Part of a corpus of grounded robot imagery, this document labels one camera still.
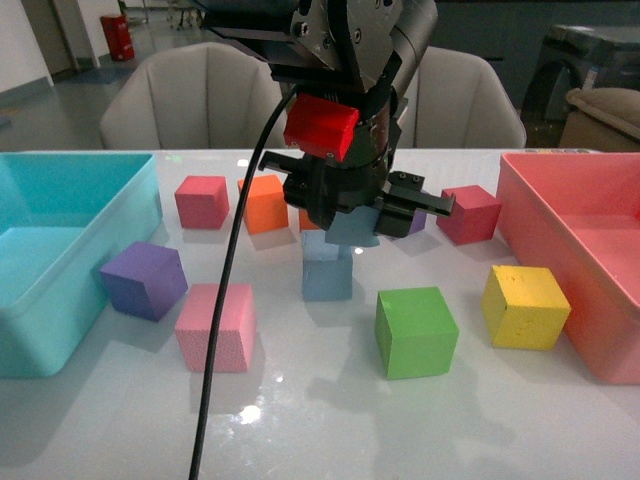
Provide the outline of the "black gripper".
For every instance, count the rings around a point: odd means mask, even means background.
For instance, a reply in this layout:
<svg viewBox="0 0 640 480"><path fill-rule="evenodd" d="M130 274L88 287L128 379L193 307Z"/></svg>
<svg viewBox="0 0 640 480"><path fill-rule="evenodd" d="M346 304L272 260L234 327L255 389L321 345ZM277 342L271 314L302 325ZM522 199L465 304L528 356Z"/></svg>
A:
<svg viewBox="0 0 640 480"><path fill-rule="evenodd" d="M391 237L407 236L418 211L441 217L451 215L453 196L423 192L424 178L393 171L393 160L394 154L386 152L362 166L343 168L310 154L293 158L267 152L259 168L285 173L285 202L306 211L311 222L325 231L339 213L350 214L363 206L378 212L373 232Z"/></svg>

